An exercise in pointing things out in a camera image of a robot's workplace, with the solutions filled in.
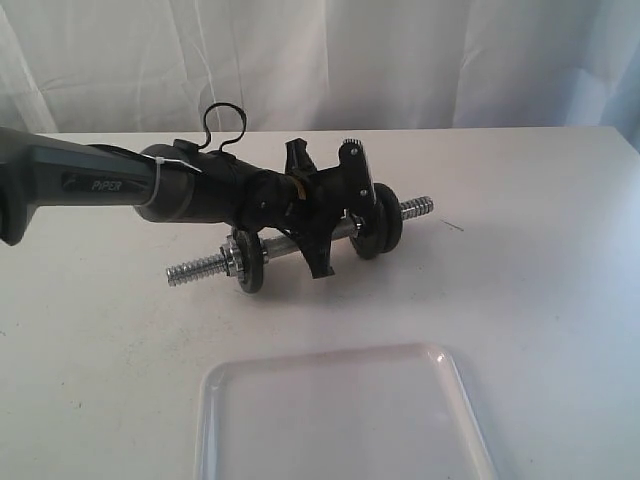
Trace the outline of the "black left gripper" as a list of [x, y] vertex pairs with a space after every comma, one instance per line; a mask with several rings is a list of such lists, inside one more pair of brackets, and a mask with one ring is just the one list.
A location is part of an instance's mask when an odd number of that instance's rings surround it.
[[349, 209], [346, 170], [317, 170], [302, 138], [287, 141], [285, 149], [284, 173], [269, 172], [280, 198], [274, 226], [299, 245], [313, 279], [333, 276], [332, 236]]

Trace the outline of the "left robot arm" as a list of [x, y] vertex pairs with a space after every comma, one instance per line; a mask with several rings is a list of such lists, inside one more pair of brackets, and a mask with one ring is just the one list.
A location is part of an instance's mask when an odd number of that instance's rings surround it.
[[313, 277], [330, 276], [333, 224], [312, 216], [310, 191], [291, 175], [261, 169], [187, 142], [140, 153], [1, 130], [1, 240], [17, 245], [45, 206], [132, 206], [155, 223], [225, 223], [256, 234], [274, 228], [295, 242]]

